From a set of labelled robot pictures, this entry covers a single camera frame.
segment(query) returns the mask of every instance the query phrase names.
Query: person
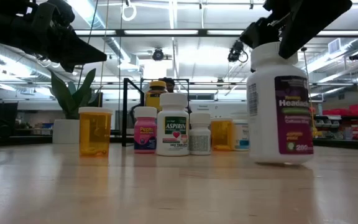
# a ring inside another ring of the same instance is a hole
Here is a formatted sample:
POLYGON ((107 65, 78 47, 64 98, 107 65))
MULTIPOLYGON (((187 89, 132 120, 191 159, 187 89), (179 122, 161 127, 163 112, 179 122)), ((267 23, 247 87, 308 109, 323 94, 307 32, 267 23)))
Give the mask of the person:
MULTIPOLYGON (((165 84, 167 84, 167 91, 173 93, 173 89, 175 89, 175 81, 172 78, 160 78, 159 81, 165 82, 165 84)), ((189 114, 192 113, 190 106, 186 107, 186 109, 189 114)))

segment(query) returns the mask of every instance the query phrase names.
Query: ceiling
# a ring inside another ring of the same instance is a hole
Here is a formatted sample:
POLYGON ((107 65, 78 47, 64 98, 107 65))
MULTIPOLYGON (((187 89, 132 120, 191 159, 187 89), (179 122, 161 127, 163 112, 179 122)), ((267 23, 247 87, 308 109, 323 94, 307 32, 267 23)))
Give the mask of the ceiling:
MULTIPOLYGON (((137 4, 137 14, 131 21, 124 21, 121 18, 121 5, 125 1, 117 0, 90 0, 95 6, 98 3, 97 11, 108 29, 171 29, 170 13, 168 10, 168 0, 132 0, 131 3, 137 4)), ((173 23, 174 29, 245 29, 250 23, 257 21, 260 17, 267 17, 270 13, 262 8, 264 1, 254 1, 255 6, 249 9, 247 0, 178 0, 177 19, 173 23), (199 8, 199 3, 203 3, 203 9, 199 8)), ((126 9, 125 14, 129 17, 132 9, 126 9)), ((88 23, 81 17, 80 13, 74 10, 75 21, 72 23, 74 29, 90 29, 88 23)), ((334 21, 327 29, 358 29, 358 5, 343 14, 334 21)), ((104 79, 111 80, 113 77, 131 77, 133 80, 140 80, 139 72, 128 72, 118 69, 119 61, 114 52, 106 45, 102 38, 92 37, 82 38, 99 49, 105 51, 111 58, 104 63, 91 63, 84 67, 84 73, 93 68, 97 69, 96 76, 103 73, 104 79)), ((173 55, 173 42, 171 37, 123 37, 115 38, 122 47, 130 54, 137 55, 140 65, 150 62, 150 53, 155 48, 162 48, 167 55, 173 55)), ((236 38, 233 37, 176 37, 178 74, 177 78, 189 78, 194 81, 210 82, 217 78, 226 78, 225 81, 241 82, 250 75, 250 63, 243 65, 240 63, 228 63, 227 55, 236 38)), ((303 52, 299 52, 300 61, 297 66, 304 67, 306 61, 327 50, 328 43, 333 38, 314 38, 305 47, 306 58, 303 52)), ((10 50, 23 54, 19 49, 9 47, 10 50)), ((26 58, 36 61, 36 58, 26 55, 26 58)), ((167 76, 174 77, 172 64, 167 62, 167 76)), ((337 67, 326 68, 324 73, 329 75, 338 71, 337 67)), ((47 67, 49 70, 58 72, 67 77, 67 80, 78 80, 79 74, 65 72, 61 67, 47 67)))

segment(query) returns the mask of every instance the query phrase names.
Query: purple label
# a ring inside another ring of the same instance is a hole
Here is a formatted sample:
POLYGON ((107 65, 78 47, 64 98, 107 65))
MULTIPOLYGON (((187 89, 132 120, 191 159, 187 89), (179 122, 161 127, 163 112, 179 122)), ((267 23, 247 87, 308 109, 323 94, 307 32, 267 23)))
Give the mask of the purple label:
POLYGON ((313 154, 307 79, 276 77, 275 91, 280 153, 313 154))
POLYGON ((156 125, 139 125, 135 127, 134 149, 152 150, 156 147, 156 125))

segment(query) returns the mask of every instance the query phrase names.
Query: security camera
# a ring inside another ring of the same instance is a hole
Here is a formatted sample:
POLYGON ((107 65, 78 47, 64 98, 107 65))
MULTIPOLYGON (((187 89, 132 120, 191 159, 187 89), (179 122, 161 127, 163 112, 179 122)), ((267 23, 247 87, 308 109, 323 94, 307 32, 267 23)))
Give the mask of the security camera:
POLYGON ((162 52, 162 49, 155 49, 153 53, 153 60, 161 61, 163 59, 164 59, 164 53, 162 52))

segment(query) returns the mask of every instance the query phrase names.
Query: green label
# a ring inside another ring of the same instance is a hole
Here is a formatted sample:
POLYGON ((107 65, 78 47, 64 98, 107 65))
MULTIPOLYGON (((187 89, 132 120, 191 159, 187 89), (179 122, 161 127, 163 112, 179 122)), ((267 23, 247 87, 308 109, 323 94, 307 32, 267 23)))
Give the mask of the green label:
POLYGON ((165 134, 187 134, 187 118, 184 117, 166 117, 165 134))

